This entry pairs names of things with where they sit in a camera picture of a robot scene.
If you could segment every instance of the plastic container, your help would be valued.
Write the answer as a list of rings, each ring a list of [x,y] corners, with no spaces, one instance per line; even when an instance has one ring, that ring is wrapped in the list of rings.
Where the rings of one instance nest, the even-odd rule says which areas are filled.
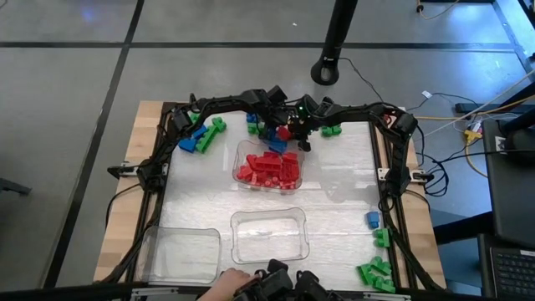
[[[281,193],[294,193],[302,184],[303,182],[303,162],[304,162],[304,153],[299,150],[297,145],[293,143],[293,141],[288,142],[288,147],[285,152],[285,154],[294,154],[296,165],[298,167],[298,178],[294,181],[281,181],[279,177],[277,177],[276,181],[272,181],[273,175],[276,175],[276,173],[267,173],[266,176],[263,176],[262,178],[265,179],[263,181],[260,181],[260,183],[256,182],[256,184],[252,184],[251,181],[248,181],[247,179],[240,179],[240,176],[238,173],[241,170],[242,166],[250,166],[247,162],[247,156],[248,155],[255,155],[256,157],[264,156],[266,153],[272,153],[272,151],[269,150],[268,145],[261,143],[253,143],[249,140],[242,140],[236,150],[236,158],[234,160],[234,167],[232,168],[232,177],[234,180],[236,180],[239,183],[239,186],[246,189],[254,189],[254,190],[262,190],[262,191],[273,191],[273,192],[281,192]],[[281,160],[283,164],[283,156],[278,155],[278,159]],[[266,181],[269,181],[271,185],[267,186]]]
[[[135,277],[164,285],[211,283],[219,274],[220,255],[216,229],[151,227],[143,236]]]
[[[235,263],[266,263],[305,259],[309,252],[303,210],[236,212],[231,217],[232,260]]]

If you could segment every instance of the pile of red blocks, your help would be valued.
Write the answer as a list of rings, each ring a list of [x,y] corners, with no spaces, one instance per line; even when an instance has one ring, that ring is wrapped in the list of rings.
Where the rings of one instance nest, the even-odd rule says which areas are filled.
[[[279,155],[264,151],[263,156],[247,155],[247,164],[240,166],[236,178],[254,186],[295,189],[299,178],[298,154],[287,152]]]

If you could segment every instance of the white tabletop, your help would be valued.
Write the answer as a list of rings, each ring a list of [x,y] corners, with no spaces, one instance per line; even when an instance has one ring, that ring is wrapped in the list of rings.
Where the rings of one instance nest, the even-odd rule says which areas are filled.
[[[266,269],[267,263],[232,260],[232,214],[298,207],[306,215],[310,250],[305,259],[286,262],[293,281],[298,270],[310,270],[328,289],[372,290],[362,284],[355,267],[373,256],[388,256],[374,245],[365,220],[365,213],[377,211],[379,201],[368,123],[342,124],[342,134],[330,138],[314,132],[309,137],[312,151],[303,163],[303,184],[295,194],[282,195],[238,187],[232,178],[237,145],[258,138],[247,133],[244,113],[219,116],[227,130],[205,154],[175,149],[160,227],[215,228],[222,240],[220,271],[240,268],[253,273]]]

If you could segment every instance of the keyboard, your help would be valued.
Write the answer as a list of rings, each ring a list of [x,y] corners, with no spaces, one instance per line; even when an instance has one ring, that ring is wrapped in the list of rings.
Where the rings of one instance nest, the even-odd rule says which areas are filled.
[[[491,247],[496,296],[535,300],[535,252]]]

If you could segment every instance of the wooden table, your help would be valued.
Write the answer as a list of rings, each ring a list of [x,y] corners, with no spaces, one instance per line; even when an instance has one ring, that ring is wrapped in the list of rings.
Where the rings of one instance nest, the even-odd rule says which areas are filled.
[[[132,165],[138,164],[148,158],[154,149],[156,138],[156,126],[160,122],[163,102],[160,101],[141,101],[135,117],[134,127],[130,135],[130,142],[126,151],[125,161]],[[380,158],[386,165],[385,146],[382,137],[378,132],[378,141],[380,149]],[[410,143],[407,166],[410,169],[418,168],[414,144]],[[126,187],[137,183],[135,177],[124,177],[119,180],[117,191],[122,191]],[[416,184],[409,184],[408,189],[424,195],[423,187]],[[135,229],[140,215],[141,200],[143,191],[135,188],[132,191],[118,197],[112,207],[110,221],[104,241],[100,250],[99,262],[94,273],[94,280],[101,280],[106,277],[119,263],[125,255],[135,235]],[[435,282],[446,287],[444,273],[442,272],[441,260],[438,254],[438,247],[433,233],[429,208],[419,197],[410,193],[402,196],[403,208],[405,213],[405,223],[409,233],[410,248],[420,261],[423,268],[430,274]],[[400,281],[403,287],[408,287],[405,261],[403,255],[396,248],[398,266],[400,268]]]

